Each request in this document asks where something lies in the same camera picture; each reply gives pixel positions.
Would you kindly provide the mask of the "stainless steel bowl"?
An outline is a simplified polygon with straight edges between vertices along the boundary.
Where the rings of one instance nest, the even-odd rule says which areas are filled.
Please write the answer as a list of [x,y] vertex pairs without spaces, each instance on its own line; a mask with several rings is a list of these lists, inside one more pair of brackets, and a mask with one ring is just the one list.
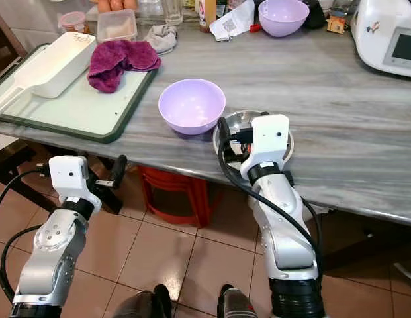
[[[229,125],[229,128],[233,131],[235,129],[244,128],[244,127],[251,127],[251,120],[256,118],[260,115],[269,115],[267,111],[257,111],[257,110],[239,110],[230,115],[226,116],[226,122]],[[213,130],[213,149],[214,152],[218,152],[218,147],[220,146],[220,131],[217,127]],[[291,158],[293,157],[293,136],[288,136],[288,147],[285,155],[283,156],[283,161],[287,165]]]

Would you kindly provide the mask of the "red plastic stool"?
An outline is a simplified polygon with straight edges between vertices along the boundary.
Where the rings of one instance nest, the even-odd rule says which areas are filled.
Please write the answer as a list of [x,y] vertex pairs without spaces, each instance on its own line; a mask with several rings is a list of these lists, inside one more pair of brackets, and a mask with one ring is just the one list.
[[203,228],[211,224],[208,182],[147,166],[138,166],[138,171],[148,212],[175,225]]

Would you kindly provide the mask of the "lilac plastic bowl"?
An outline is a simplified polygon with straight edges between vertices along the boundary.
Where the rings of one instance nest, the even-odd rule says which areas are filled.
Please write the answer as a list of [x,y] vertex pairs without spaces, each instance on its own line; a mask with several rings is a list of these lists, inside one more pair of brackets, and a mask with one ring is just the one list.
[[261,27],[277,38],[296,32],[308,16],[308,5],[301,0],[263,0],[257,6]]
[[223,90],[205,79],[184,79],[162,91],[159,113],[173,131],[201,135],[215,127],[226,108]]

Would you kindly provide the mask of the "white tray with green rim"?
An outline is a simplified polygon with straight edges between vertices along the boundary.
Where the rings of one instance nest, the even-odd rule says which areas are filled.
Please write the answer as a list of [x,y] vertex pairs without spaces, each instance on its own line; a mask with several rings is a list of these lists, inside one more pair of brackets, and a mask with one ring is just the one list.
[[57,98],[21,98],[0,121],[108,144],[121,136],[157,73],[126,72],[115,93],[99,93],[82,74]]

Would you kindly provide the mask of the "dark wooden chair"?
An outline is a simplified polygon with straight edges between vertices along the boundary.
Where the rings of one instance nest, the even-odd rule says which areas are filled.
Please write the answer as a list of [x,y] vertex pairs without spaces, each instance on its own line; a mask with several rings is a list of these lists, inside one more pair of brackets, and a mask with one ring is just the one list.
[[[0,15],[0,79],[9,69],[11,69],[21,58],[26,55],[26,49],[12,33],[11,28]],[[13,178],[17,180],[12,184],[11,189],[23,195],[30,202],[35,203],[40,208],[51,209],[54,204],[43,193],[39,193],[23,181],[21,181],[19,167],[28,163],[36,155],[30,146],[23,140],[5,142],[5,146],[0,148],[0,183],[6,184]]]

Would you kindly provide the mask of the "magenta towel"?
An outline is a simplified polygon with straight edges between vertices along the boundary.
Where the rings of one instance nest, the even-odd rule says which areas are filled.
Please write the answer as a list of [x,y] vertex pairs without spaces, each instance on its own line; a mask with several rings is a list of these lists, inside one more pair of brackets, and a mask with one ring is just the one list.
[[150,43],[109,40],[93,51],[87,81],[100,93],[114,93],[124,72],[150,72],[160,66],[161,58]]

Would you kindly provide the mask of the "white paper with QR code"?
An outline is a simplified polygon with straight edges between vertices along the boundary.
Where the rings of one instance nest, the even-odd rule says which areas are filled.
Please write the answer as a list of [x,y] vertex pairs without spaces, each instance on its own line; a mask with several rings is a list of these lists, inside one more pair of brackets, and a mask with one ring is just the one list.
[[255,0],[245,0],[209,25],[209,30],[217,42],[226,42],[232,37],[248,32],[255,21]]

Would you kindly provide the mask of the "robot left leg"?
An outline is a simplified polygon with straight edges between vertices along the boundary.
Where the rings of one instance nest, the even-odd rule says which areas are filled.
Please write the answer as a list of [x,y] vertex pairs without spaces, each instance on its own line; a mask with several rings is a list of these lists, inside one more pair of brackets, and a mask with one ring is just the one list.
[[172,300],[166,285],[139,291],[121,303],[112,318],[172,318]]

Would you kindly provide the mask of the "robot leg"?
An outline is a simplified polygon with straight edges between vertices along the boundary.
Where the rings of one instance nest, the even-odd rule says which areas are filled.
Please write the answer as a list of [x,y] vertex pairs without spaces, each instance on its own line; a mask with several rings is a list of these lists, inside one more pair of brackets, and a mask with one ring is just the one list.
[[166,285],[139,291],[121,303],[112,318],[172,318],[172,300]]
[[218,318],[259,318],[250,299],[238,288],[224,284],[218,297]]

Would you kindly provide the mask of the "grey cloth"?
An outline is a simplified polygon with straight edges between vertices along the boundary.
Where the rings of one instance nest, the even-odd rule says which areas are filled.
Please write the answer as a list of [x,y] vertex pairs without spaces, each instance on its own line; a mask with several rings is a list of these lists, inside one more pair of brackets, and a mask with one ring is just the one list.
[[144,40],[161,56],[169,54],[178,45],[175,25],[154,25],[145,35]]

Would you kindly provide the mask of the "clear plastic food container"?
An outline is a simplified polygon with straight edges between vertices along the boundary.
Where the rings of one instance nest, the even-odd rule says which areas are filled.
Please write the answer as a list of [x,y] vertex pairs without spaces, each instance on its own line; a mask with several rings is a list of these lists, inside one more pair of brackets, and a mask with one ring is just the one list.
[[97,15],[97,42],[109,40],[135,40],[138,36],[136,11],[114,10]]

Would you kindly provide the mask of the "clear drinking glass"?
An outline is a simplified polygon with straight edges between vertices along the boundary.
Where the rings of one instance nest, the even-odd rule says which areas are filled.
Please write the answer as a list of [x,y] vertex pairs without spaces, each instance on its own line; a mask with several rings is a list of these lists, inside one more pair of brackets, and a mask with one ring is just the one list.
[[183,21],[182,0],[161,0],[165,23],[167,25],[180,25]]

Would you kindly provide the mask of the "small jar with pink lid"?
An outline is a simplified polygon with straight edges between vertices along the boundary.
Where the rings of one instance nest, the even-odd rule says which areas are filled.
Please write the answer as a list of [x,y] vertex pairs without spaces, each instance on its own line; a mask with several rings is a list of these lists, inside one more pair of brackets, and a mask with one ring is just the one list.
[[86,21],[86,13],[81,11],[72,11],[64,13],[59,18],[59,25],[66,32],[80,32],[89,34],[90,30]]

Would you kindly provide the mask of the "robot right leg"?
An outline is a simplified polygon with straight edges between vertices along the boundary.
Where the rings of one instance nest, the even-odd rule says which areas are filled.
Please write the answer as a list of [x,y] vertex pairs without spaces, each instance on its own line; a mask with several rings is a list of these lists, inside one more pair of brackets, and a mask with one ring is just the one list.
[[218,297],[218,318],[259,318],[250,299],[238,288],[224,284]]

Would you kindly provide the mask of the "white kitchen appliance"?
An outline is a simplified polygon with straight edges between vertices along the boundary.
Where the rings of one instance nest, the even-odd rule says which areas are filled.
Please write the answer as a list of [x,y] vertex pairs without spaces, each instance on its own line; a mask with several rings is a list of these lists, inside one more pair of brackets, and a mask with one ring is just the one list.
[[367,66],[411,77],[411,0],[357,0],[351,34]]

